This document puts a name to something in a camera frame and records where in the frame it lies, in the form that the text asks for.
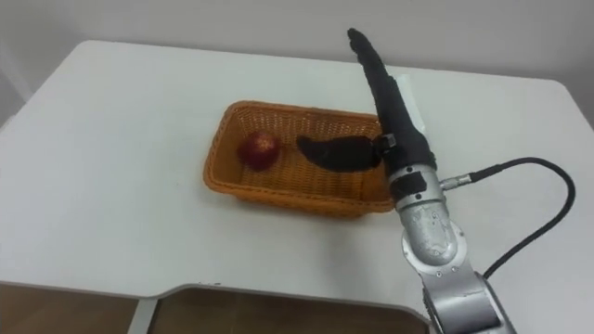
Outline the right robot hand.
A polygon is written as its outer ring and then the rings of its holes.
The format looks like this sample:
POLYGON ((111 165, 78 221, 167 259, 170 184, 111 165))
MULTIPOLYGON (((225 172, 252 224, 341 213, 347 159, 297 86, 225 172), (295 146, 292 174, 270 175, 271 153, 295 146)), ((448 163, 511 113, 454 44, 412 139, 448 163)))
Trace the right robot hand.
POLYGON ((399 86, 380 55, 359 30, 351 28, 347 35, 368 81, 381 134, 373 139, 348 135, 327 141, 300 135, 296 139, 298 149, 314 165, 335 173, 364 172, 382 163, 389 174, 415 164, 435 169, 429 143, 411 120, 399 86))

